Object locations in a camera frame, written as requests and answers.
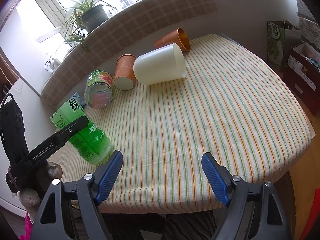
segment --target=orange cup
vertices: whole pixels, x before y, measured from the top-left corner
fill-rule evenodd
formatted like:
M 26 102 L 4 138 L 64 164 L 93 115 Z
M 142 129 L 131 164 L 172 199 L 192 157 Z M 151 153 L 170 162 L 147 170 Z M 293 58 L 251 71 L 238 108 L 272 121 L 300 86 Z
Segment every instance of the orange cup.
M 113 85 L 119 90 L 130 90 L 133 88 L 136 81 L 133 73 L 133 63 L 136 58 L 134 55 L 124 54 L 117 59 Z
M 154 44 L 155 49 L 167 46 L 169 44 L 177 43 L 181 51 L 190 51 L 190 42 L 186 33 L 178 28 L 177 30 L 168 33 L 161 39 L 157 40 Z

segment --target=striped fabric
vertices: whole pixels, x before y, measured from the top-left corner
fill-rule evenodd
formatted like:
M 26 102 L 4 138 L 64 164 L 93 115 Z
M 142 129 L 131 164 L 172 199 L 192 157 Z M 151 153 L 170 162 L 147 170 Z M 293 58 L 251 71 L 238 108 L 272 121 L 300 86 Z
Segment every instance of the striped fabric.
M 124 165 L 105 213 L 185 213 L 219 203 L 201 169 L 210 151 L 247 182 L 277 181 L 311 143 L 308 119 L 281 79 L 257 56 L 215 34 L 191 41 L 185 79 L 113 90 L 111 105 L 87 108 Z M 70 143 L 50 161 L 63 181 L 87 164 Z

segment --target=knit glove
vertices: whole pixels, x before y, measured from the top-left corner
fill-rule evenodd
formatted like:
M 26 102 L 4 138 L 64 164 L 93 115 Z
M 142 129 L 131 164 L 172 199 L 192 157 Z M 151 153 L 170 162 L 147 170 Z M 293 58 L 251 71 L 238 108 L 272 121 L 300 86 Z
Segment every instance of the knit glove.
M 60 165 L 56 163 L 48 162 L 47 171 L 50 178 L 50 182 L 54 179 L 62 178 L 62 168 Z M 31 223 L 33 224 L 40 206 L 40 197 L 38 193 L 34 189 L 25 188 L 19 191 L 18 197 L 21 204 L 27 210 L 28 217 L 30 218 Z

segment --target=green paper bag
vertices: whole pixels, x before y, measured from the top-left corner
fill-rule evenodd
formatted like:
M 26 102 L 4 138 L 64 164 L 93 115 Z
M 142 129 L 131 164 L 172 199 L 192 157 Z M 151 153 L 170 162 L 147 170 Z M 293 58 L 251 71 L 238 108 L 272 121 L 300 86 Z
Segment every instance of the green paper bag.
M 281 72 L 288 62 L 289 50 L 301 41 L 301 31 L 289 21 L 267 21 L 267 63 Z

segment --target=paper cup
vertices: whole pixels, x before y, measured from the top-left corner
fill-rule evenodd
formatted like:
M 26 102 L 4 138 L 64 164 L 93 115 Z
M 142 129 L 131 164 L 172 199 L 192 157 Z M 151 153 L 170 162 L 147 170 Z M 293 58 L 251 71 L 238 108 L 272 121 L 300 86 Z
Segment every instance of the paper cup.
M 131 54 L 125 54 L 118 58 L 113 85 L 119 90 L 130 90 L 133 88 L 136 81 L 133 73 L 133 63 L 135 60 L 136 57 Z
M 137 80 L 147 86 L 187 76 L 186 62 L 175 43 L 137 57 L 133 71 Z
M 177 30 L 168 33 L 161 39 L 157 40 L 154 44 L 154 48 L 158 49 L 169 44 L 176 43 L 180 47 L 181 51 L 190 51 L 190 42 L 186 33 L 178 28 Z

